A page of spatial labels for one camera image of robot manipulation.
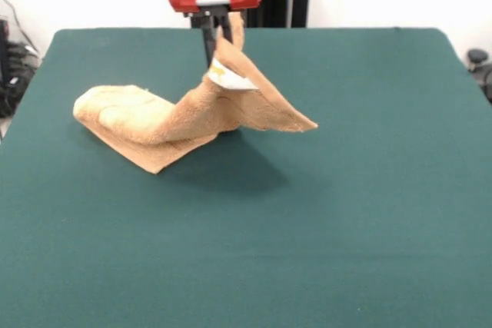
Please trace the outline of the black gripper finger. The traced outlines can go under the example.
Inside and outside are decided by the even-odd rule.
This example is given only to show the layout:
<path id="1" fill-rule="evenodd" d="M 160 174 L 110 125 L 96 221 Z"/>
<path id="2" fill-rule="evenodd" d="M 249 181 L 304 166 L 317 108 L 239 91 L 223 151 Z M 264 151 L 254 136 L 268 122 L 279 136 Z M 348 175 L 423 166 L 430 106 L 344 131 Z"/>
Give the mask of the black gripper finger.
<path id="1" fill-rule="evenodd" d="M 192 13 L 190 17 L 191 27 L 200 29 L 204 42 L 204 52 L 207 67 L 210 66 L 215 50 L 215 20 L 210 11 Z"/>
<path id="2" fill-rule="evenodd" d="M 216 39 L 224 38 L 229 42 L 233 42 L 234 39 L 229 11 L 225 10 L 220 12 L 215 18 L 218 26 L 216 31 Z"/>

